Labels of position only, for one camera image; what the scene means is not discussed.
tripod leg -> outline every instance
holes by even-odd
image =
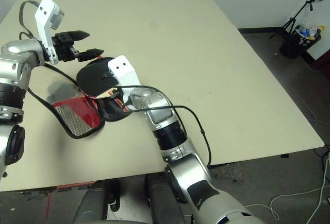
[[[286,24],[284,24],[282,27],[280,27],[275,33],[273,33],[269,39],[272,39],[275,35],[277,35],[278,33],[280,33],[282,30],[285,30],[290,24],[291,22],[294,21],[293,18],[290,18],[290,20],[288,20],[288,22]]]

black trash can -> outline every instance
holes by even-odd
[[[299,57],[305,51],[307,51],[320,39],[321,35],[317,36],[315,40],[309,40],[294,31],[280,47],[279,51],[282,55],[294,59]]]

black trim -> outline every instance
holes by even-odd
[[[179,121],[155,130],[153,134],[157,138],[160,150],[175,148],[187,140],[187,136],[181,128]]]
[[[99,113],[98,111],[96,111],[97,115],[98,115],[99,118],[100,118],[100,123],[101,123],[101,124],[100,124],[98,127],[96,127],[96,128],[94,128],[94,129],[92,129],[92,130],[86,132],[86,133],[83,134],[83,135],[76,136],[76,135],[74,135],[74,134],[71,132],[71,130],[69,129],[69,127],[67,126],[67,124],[64,122],[64,120],[61,118],[61,116],[58,114],[58,112],[56,111],[56,109],[55,109],[51,104],[49,104],[47,101],[43,100],[43,99],[40,98],[38,95],[36,95],[34,92],[32,92],[32,90],[31,90],[30,88],[28,88],[27,91],[28,91],[28,92],[29,92],[34,98],[36,98],[40,103],[42,103],[42,104],[43,104],[48,110],[50,110],[50,111],[54,114],[54,116],[55,116],[55,117],[57,118],[57,120],[60,122],[61,126],[64,128],[64,130],[66,131],[66,133],[67,133],[70,137],[72,137],[72,138],[74,138],[74,139],[80,139],[80,138],[83,138],[83,137],[87,137],[87,136],[93,134],[94,132],[98,131],[99,129],[101,129],[101,128],[104,126],[104,123],[105,123],[104,120],[102,119],[100,113]]]
[[[280,27],[252,27],[252,28],[238,28],[241,34],[244,33],[264,33],[264,32],[276,32]]]
[[[227,222],[229,222],[229,219],[227,218],[227,216],[225,216],[217,224],[225,224]]]
[[[202,204],[210,197],[220,193],[213,189],[206,180],[201,180],[187,188],[192,202],[197,210],[200,210]]]
[[[49,68],[49,69],[51,69],[51,70],[54,70],[54,71],[56,71],[57,73],[59,73],[59,74],[65,76],[65,77],[67,77],[67,78],[68,78],[70,81],[72,81],[76,86],[78,86],[78,85],[77,85],[77,82],[76,82],[74,79],[72,79],[70,76],[68,76],[66,73],[64,73],[63,71],[59,70],[58,68],[52,66],[51,64],[46,63],[46,64],[44,65],[44,67]]]
[[[301,57],[304,59],[304,61],[306,63],[308,63],[308,65],[311,65],[312,63],[315,63],[315,61],[316,61],[307,51],[302,53]]]

white cable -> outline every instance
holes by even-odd
[[[273,210],[272,208],[268,207],[267,205],[264,205],[264,204],[261,204],[261,203],[255,203],[255,204],[246,205],[245,207],[248,208],[248,207],[253,207],[253,206],[262,206],[262,207],[265,207],[265,208],[269,209],[272,212],[275,220],[279,220],[278,213],[275,210]]]
[[[313,216],[315,215],[316,211],[319,209],[321,202],[322,202],[322,196],[323,196],[323,189],[324,189],[324,185],[325,185],[325,177],[326,177],[326,170],[328,168],[328,164],[329,164],[329,159],[330,159],[330,153],[328,156],[328,159],[326,160],[326,164],[325,164],[325,170],[324,170],[324,176],[323,176],[323,184],[321,187],[321,192],[320,192],[320,200],[318,205],[316,206],[314,212],[311,214],[311,216],[309,217],[308,221],[306,222],[306,224],[309,224],[310,220],[313,218]]]
[[[327,185],[327,186],[324,186],[325,185],[325,178],[326,178],[326,172],[327,172],[327,167],[328,167],[328,164],[330,165],[330,153],[329,153],[329,158],[326,160],[326,165],[325,165],[325,170],[324,170],[324,175],[323,175],[323,183],[322,183],[322,187],[320,188],[317,188],[317,189],[312,189],[310,191],[307,191],[307,192],[300,192],[300,193],[294,193],[294,194],[287,194],[287,195],[278,195],[276,197],[274,197],[271,201],[270,201],[270,205],[267,206],[267,205],[264,205],[264,204],[261,204],[261,203],[255,203],[255,204],[249,204],[249,205],[246,205],[245,207],[248,208],[248,207],[252,207],[252,206],[262,206],[262,207],[265,207],[267,209],[269,209],[273,215],[273,217],[275,218],[275,220],[279,220],[279,214],[273,209],[272,207],[272,204],[273,202],[277,199],[277,198],[280,198],[280,197],[290,197],[290,196],[297,196],[297,195],[303,195],[303,194],[308,194],[308,193],[311,193],[311,192],[315,192],[315,191],[319,191],[321,190],[320,192],[320,200],[319,200],[319,203],[317,205],[317,207],[315,208],[314,212],[311,214],[311,216],[309,217],[308,221],[306,224],[309,224],[310,220],[313,218],[313,216],[315,215],[316,211],[319,209],[320,205],[321,205],[321,202],[322,202],[322,195],[323,195],[323,190],[324,188],[327,188],[327,187],[330,187],[330,185]]]

table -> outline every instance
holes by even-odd
[[[0,43],[18,39],[18,0],[0,26]],[[165,92],[200,118],[212,164],[249,160],[323,146],[285,90],[213,0],[54,0],[65,12],[56,32],[84,30],[80,50],[125,55],[142,84]],[[35,7],[26,26],[37,35]],[[88,62],[60,62],[75,77]],[[30,87],[43,96],[58,79],[33,70]],[[64,185],[162,171],[165,164],[142,114],[106,123],[98,133],[70,138],[50,111],[29,94],[22,159],[7,168],[2,191]],[[179,110],[204,161],[207,148],[198,126]]]

